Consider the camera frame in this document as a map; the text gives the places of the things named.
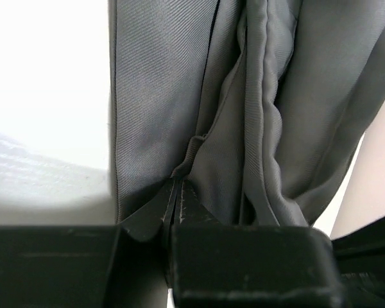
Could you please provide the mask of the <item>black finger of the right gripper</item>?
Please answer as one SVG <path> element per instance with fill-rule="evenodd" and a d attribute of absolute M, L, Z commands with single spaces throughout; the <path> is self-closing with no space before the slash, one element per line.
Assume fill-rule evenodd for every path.
<path fill-rule="evenodd" d="M 333 240 L 352 307 L 385 307 L 385 217 Z"/>

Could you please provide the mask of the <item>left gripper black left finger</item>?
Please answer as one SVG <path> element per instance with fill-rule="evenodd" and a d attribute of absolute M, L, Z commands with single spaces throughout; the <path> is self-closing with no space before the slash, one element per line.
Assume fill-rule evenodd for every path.
<path fill-rule="evenodd" d="M 0 307 L 165 307 L 178 181 L 118 225 L 0 227 Z"/>

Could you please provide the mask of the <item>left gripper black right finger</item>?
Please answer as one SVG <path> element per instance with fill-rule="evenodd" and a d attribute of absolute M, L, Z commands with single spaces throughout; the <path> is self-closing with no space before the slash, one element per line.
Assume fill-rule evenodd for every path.
<path fill-rule="evenodd" d="M 179 183 L 171 228 L 177 307 L 344 307 L 330 239 L 309 227 L 222 225 Z"/>

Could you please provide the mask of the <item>grey pleated skirt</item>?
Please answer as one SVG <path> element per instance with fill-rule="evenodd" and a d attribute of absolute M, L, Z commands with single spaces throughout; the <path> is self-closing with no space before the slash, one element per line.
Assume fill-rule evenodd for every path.
<path fill-rule="evenodd" d="M 110 1 L 116 221 L 185 178 L 222 223 L 313 224 L 385 100 L 385 1 Z"/>

